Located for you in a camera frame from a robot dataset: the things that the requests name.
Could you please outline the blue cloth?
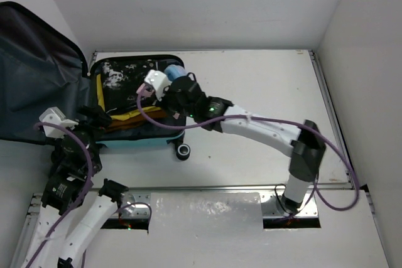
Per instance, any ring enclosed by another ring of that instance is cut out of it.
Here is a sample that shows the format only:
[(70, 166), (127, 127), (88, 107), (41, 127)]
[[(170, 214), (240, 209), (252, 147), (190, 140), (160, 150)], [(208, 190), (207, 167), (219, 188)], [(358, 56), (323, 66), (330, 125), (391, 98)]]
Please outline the blue cloth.
[(173, 82), (177, 78), (184, 77), (187, 75), (183, 66), (174, 64), (168, 65), (163, 72), (168, 77), (168, 80), (171, 82)]

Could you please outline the black white patterned jeans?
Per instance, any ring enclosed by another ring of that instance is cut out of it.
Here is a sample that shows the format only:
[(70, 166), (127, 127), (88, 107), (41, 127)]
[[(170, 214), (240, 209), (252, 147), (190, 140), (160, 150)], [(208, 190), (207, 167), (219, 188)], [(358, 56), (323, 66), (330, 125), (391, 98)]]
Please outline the black white patterned jeans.
[(150, 70), (164, 70), (170, 59), (121, 57), (108, 59), (101, 65), (100, 82), (104, 108), (108, 115), (136, 110), (137, 89)]

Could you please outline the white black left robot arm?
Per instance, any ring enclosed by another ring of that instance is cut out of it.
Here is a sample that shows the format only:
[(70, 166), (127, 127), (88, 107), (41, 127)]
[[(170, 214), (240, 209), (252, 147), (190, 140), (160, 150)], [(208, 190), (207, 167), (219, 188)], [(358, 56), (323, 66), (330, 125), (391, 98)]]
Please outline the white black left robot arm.
[(98, 105), (81, 106), (78, 112), (86, 120), (68, 119), (58, 107), (50, 107), (34, 126), (43, 132), (43, 143), (54, 145), (59, 155), (40, 200), (22, 267), (77, 267), (103, 224), (122, 209), (127, 186), (105, 179), (84, 217), (71, 226), (102, 167), (97, 139), (112, 122)]

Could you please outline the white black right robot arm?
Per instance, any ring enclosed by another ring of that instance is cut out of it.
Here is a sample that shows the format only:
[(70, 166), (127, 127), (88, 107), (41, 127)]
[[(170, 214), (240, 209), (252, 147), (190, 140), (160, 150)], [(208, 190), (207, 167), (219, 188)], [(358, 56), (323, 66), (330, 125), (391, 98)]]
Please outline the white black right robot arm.
[(269, 122), (230, 100), (207, 96), (196, 79), (182, 75), (170, 80), (156, 72), (148, 83), (158, 104), (170, 114), (190, 117), (207, 131), (234, 134), (272, 147), (290, 159), (289, 177), (277, 206), (286, 215), (296, 215), (308, 187), (316, 180), (325, 143), (317, 136), (318, 127), (305, 121), (301, 128), (281, 122)]

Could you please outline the yellow shirt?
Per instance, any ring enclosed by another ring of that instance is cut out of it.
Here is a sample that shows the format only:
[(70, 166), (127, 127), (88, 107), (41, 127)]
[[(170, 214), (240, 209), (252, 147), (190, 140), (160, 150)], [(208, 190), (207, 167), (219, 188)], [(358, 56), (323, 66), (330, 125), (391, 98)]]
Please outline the yellow shirt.
[[(105, 105), (104, 105), (104, 95), (103, 95), (101, 76), (100, 75), (96, 76), (96, 81), (95, 82), (96, 82), (96, 91), (97, 91), (97, 104), (99, 106), (101, 106), (101, 108), (103, 110), (106, 110)], [(151, 112), (161, 111), (161, 109), (159, 107), (150, 106), (150, 107), (143, 108), (143, 111), (145, 113), (151, 113)], [(140, 111), (138, 109), (136, 109), (136, 110), (125, 112), (123, 114), (112, 114), (111, 118), (113, 120), (116, 120), (116, 121), (126, 121), (126, 120), (128, 120), (130, 118), (134, 118), (134, 117), (137, 117), (137, 116), (140, 116), (140, 115), (141, 115)]]

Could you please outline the orange brown garment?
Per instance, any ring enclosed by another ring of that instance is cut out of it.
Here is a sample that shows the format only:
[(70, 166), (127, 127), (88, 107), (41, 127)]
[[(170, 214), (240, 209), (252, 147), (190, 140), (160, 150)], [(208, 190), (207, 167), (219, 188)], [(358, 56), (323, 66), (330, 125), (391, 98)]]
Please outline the orange brown garment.
[[(152, 112), (146, 112), (147, 115), (154, 119), (159, 120), (168, 117), (167, 114), (162, 110), (156, 110)], [(125, 121), (113, 120), (112, 123), (106, 128), (107, 133), (112, 133), (116, 131), (123, 131), (128, 129), (134, 129), (145, 124), (147, 120), (138, 112), (138, 115), (130, 117)]]

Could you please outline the pink and teal kids suitcase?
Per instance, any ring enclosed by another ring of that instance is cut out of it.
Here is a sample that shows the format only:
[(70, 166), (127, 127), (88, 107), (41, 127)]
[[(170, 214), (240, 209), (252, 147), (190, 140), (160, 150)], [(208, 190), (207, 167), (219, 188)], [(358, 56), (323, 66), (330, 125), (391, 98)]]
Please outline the pink and teal kids suitcase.
[[(109, 57), (88, 65), (82, 50), (24, 6), (1, 3), (1, 139), (44, 145), (42, 131), (34, 129), (39, 116), (58, 107), (68, 119), (84, 121), (80, 106), (97, 106), (96, 76), (108, 59), (121, 57), (170, 59), (184, 67), (174, 55)], [(153, 101), (141, 97), (142, 108)], [(107, 133), (97, 139), (99, 147), (134, 147), (173, 144), (178, 159), (190, 156), (184, 141), (184, 117), (157, 120), (163, 127), (146, 122), (140, 127)]]

